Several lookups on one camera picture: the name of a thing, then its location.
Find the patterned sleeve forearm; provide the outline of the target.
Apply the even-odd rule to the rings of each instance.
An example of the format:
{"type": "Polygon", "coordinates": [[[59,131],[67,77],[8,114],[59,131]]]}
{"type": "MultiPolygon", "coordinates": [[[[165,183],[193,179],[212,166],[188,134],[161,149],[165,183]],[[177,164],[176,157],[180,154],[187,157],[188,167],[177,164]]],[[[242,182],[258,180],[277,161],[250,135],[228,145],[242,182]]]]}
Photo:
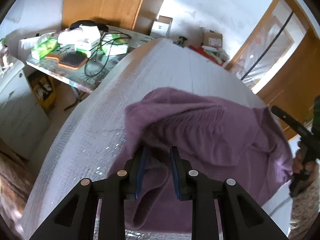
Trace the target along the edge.
{"type": "Polygon", "coordinates": [[[292,200],[288,239],[303,239],[319,214],[319,178],[292,200]]]}

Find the person's right hand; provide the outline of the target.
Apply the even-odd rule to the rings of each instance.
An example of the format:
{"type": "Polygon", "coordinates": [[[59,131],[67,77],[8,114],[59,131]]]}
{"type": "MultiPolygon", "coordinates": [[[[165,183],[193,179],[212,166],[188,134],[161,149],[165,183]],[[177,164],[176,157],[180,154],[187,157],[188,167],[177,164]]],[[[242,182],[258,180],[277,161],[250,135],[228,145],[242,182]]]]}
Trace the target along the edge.
{"type": "Polygon", "coordinates": [[[303,164],[304,157],[307,153],[308,148],[301,142],[298,142],[298,150],[296,151],[295,158],[293,160],[292,170],[294,173],[300,173],[303,170],[310,172],[310,181],[316,180],[319,175],[319,165],[316,161],[310,161],[303,164]]]}

